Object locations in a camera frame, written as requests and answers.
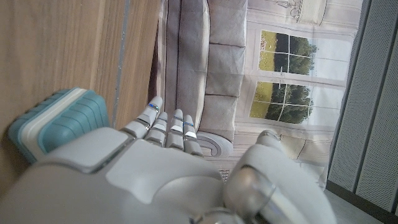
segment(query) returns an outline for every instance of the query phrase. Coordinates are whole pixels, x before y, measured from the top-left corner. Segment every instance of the window pane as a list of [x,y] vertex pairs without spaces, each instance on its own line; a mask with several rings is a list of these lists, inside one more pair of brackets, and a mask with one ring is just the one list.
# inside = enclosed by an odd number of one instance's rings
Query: window pane
[[276,33],[262,30],[260,50],[275,52],[276,50]]
[[278,54],[272,52],[260,52],[259,69],[262,71],[287,72],[287,54]]
[[312,87],[287,85],[285,103],[293,105],[311,105]]
[[277,121],[282,112],[282,105],[270,104],[265,119]]
[[290,53],[306,57],[314,57],[317,52],[316,40],[290,36]]
[[343,95],[343,90],[314,86],[312,89],[313,106],[340,109]]
[[339,109],[312,107],[311,114],[308,117],[309,125],[336,126],[340,115]]
[[254,101],[263,101],[271,103],[283,103],[285,96],[286,84],[257,82],[256,92],[254,93]]
[[328,58],[349,62],[351,43],[344,40],[317,39],[317,58]]
[[265,118],[269,105],[269,103],[253,102],[250,109],[250,117]]
[[290,73],[309,75],[310,72],[314,69],[314,62],[310,58],[290,55],[289,60]]
[[257,82],[256,92],[254,94],[254,100],[271,102],[271,95],[272,95],[272,83]]
[[316,59],[315,74],[319,78],[345,80],[348,73],[348,62],[339,62],[328,59]]
[[272,94],[271,103],[283,103],[285,97],[286,84],[273,83],[272,84]]
[[281,122],[290,124],[303,124],[308,121],[308,106],[284,106]]
[[262,30],[260,50],[287,53],[289,51],[289,36]]

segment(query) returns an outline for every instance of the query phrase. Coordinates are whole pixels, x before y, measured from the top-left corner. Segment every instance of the gray sofa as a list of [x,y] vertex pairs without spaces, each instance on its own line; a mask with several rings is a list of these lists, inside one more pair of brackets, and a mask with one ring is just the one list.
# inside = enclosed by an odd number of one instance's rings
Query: gray sofa
[[247,0],[169,0],[165,111],[190,114],[202,147],[232,153],[244,70]]

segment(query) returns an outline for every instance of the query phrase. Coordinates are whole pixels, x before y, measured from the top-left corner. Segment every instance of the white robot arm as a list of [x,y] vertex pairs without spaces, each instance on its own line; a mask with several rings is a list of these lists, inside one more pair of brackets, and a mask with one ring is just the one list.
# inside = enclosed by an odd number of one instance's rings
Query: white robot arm
[[167,127],[155,97],[117,131],[96,129],[34,164],[0,201],[1,223],[336,223],[323,192],[264,131],[224,184],[192,118]]

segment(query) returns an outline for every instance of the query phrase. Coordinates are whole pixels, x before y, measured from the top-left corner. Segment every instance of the curtain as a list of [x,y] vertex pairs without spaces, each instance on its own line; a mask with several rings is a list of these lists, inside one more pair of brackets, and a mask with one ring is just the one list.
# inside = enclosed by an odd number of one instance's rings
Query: curtain
[[[346,90],[362,1],[249,0],[236,133],[273,129],[293,159],[326,186],[330,144]],[[251,138],[234,142],[252,144]]]

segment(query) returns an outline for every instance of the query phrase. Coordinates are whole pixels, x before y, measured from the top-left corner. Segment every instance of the wooden panel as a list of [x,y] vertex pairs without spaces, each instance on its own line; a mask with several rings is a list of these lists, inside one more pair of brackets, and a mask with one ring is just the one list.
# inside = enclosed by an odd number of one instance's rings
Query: wooden panel
[[99,45],[98,68],[96,76],[94,76],[95,85],[93,88],[97,94],[105,99],[110,122],[116,92],[123,17],[124,0],[106,0]]
[[27,167],[6,136],[17,116],[74,86],[104,95],[112,111],[123,12],[124,1],[2,1],[0,195]]
[[147,104],[160,0],[130,0],[116,128],[136,118]]

